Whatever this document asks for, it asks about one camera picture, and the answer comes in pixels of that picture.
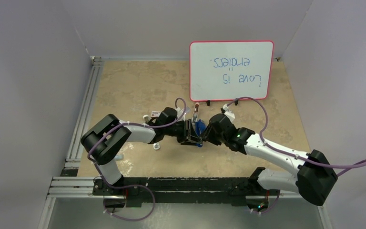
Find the whiteboard stand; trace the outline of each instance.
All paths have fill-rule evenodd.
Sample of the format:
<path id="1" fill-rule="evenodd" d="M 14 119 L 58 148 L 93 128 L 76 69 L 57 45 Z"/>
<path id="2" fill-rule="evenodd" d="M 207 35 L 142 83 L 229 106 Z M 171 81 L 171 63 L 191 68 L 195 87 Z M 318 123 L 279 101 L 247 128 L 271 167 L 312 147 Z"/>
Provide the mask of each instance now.
<path id="1" fill-rule="evenodd" d="M 273 60 L 272 41 L 204 41 L 190 44 L 190 99 L 265 99 Z"/>

